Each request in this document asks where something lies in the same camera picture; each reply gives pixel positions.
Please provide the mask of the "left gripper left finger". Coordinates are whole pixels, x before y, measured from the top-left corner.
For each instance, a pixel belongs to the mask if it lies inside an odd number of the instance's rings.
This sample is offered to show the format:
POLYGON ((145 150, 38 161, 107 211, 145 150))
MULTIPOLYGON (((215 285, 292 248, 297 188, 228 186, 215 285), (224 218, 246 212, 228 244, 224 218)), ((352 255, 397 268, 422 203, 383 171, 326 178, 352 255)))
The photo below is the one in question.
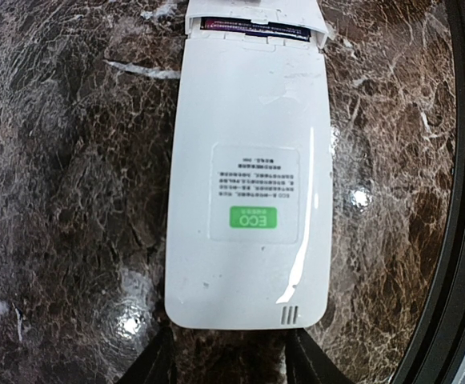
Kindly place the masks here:
POLYGON ((173 383, 176 383, 174 336, 170 327, 163 327, 118 380, 118 384, 173 383))

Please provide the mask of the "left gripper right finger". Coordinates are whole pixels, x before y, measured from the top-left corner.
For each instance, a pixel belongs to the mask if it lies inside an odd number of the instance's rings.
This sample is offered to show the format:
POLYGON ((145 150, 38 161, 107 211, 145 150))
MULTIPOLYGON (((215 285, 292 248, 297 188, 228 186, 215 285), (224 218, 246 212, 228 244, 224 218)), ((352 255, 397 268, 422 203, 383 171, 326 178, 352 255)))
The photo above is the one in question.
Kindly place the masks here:
POLYGON ((353 384, 306 330, 289 330, 285 344, 289 384, 353 384))

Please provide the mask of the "white remote control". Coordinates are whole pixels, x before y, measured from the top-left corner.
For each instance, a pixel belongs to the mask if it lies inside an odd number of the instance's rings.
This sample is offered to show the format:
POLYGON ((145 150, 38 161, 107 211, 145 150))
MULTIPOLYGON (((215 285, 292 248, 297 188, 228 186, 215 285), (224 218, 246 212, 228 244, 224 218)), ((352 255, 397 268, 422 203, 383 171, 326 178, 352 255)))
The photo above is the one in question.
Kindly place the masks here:
POLYGON ((315 324, 327 308, 333 166, 314 39, 198 18, 184 47, 170 170, 165 308, 191 329, 315 324))

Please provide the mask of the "blue AAA battery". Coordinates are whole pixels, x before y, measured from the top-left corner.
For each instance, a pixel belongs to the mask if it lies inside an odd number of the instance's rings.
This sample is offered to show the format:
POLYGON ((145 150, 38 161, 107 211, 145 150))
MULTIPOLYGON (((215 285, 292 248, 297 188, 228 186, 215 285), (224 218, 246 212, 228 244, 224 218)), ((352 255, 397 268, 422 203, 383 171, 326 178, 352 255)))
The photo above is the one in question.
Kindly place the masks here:
POLYGON ((274 22, 259 24, 239 18, 205 17, 202 18, 200 26, 202 30, 241 33, 255 37, 288 38, 302 42, 311 40, 311 31, 307 28, 274 22))

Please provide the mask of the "white battery cover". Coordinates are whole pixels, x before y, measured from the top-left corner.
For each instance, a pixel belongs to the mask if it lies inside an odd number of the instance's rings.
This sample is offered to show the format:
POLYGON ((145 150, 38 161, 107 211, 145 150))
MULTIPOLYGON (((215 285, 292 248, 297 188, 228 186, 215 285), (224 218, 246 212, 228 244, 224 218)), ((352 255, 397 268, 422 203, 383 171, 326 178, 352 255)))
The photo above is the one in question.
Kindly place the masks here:
POLYGON ((259 24, 274 22, 300 26, 311 31, 311 40, 324 47, 329 31, 316 1, 189 1, 185 33, 201 30, 202 18, 239 18, 259 24))

